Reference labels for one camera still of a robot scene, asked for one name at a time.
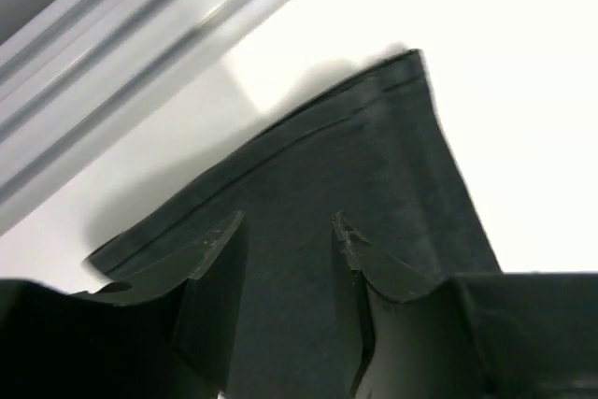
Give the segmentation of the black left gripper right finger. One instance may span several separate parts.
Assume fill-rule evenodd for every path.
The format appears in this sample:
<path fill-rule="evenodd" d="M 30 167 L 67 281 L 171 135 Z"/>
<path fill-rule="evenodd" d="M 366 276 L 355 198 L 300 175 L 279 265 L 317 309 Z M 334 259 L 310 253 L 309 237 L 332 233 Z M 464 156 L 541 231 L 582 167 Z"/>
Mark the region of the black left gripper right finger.
<path fill-rule="evenodd" d="M 335 309 L 349 394 L 451 394 L 453 293 L 332 220 Z"/>

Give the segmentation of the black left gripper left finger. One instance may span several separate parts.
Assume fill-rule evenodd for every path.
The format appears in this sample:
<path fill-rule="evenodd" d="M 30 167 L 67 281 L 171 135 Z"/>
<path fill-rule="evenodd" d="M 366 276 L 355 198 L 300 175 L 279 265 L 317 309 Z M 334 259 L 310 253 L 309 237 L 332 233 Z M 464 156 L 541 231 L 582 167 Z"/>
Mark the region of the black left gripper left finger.
<path fill-rule="evenodd" d="M 225 390 L 248 256 L 241 212 L 160 261 L 83 293 L 93 328 L 71 366 L 83 394 Z"/>

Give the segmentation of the black trousers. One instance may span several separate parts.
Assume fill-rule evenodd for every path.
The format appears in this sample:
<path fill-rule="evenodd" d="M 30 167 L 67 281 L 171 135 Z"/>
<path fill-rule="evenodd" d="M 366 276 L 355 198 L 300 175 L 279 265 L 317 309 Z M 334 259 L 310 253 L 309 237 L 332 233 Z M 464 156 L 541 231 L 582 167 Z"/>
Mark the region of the black trousers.
<path fill-rule="evenodd" d="M 339 398 L 331 220 L 439 282 L 499 268 L 407 50 L 335 85 L 107 241 L 91 264 L 122 278 L 234 211 L 249 260 L 229 377 L 233 398 Z"/>

